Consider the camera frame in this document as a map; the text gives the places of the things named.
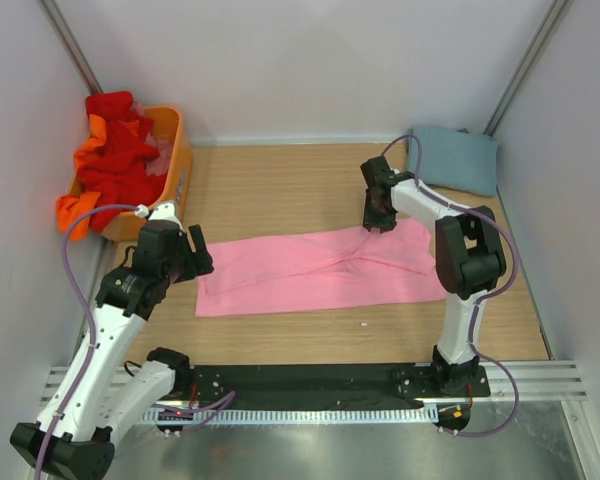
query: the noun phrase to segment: blue pillow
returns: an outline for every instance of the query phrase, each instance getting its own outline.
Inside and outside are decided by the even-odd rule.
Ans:
[[[422,144],[420,179],[429,186],[464,190],[486,197],[496,194],[498,142],[443,127],[414,127]],[[418,145],[409,139],[409,168],[414,172]]]

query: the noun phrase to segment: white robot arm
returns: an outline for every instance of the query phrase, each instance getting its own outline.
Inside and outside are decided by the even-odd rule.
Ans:
[[[469,341],[472,328],[477,338],[485,302],[477,300],[496,287],[506,271],[499,234],[493,226],[466,212],[469,207],[452,203],[409,172],[389,168],[384,156],[362,164],[367,183],[363,226],[382,232],[393,229],[397,212],[406,213],[434,236],[436,272],[447,290],[444,330],[433,351],[434,372],[440,392],[463,391],[475,376],[478,357]],[[472,209],[493,219],[488,207]],[[475,240],[467,247],[465,238]],[[471,326],[474,309],[477,316]]]
[[[96,344],[90,345],[90,337],[84,336],[62,384],[36,422],[16,425],[11,444],[31,466],[47,436],[44,472],[67,480],[101,479],[137,419],[160,398],[178,397],[190,387],[189,357],[158,348],[134,378],[105,398],[123,355],[167,288],[213,271],[200,227],[190,227],[194,252],[175,209],[172,202],[156,206],[150,214],[145,208],[148,219],[131,265],[123,263],[105,275],[96,296],[92,311]],[[72,388],[70,403],[59,413]]]

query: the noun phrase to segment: pink towel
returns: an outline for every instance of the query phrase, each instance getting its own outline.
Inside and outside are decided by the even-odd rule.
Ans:
[[[215,271],[198,278],[196,315],[218,317],[442,300],[427,229],[362,227],[209,245]]]

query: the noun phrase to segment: black mounting plate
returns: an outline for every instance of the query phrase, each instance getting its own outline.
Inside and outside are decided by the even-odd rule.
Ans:
[[[235,410],[401,410],[421,408],[421,399],[443,397],[431,381],[430,368],[415,363],[197,365],[194,382],[202,406],[233,390],[236,397],[229,408]],[[404,388],[407,379],[413,388]],[[471,387],[474,398],[490,395],[483,367]]]
[[[405,364],[399,368],[400,385],[399,390],[403,398],[408,400],[420,398],[444,398],[448,395],[442,394],[434,381],[432,367],[429,364]],[[469,379],[471,396],[473,398],[490,397],[491,389],[484,367],[478,367],[475,377]],[[469,390],[459,391],[457,397],[467,397]]]

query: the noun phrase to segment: laundry basket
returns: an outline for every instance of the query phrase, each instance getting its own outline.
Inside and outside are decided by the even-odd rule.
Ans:
[[[153,119],[151,135],[156,139],[169,140],[173,143],[173,154],[167,180],[162,195],[149,208],[160,202],[174,200],[178,205],[178,218],[182,220],[191,177],[193,153],[184,130],[182,114],[174,107],[145,107],[145,116]],[[74,175],[69,195],[80,196],[84,191],[77,175]],[[145,220],[136,217],[133,212],[123,212],[114,218],[102,231],[102,236],[116,242],[136,240]]]

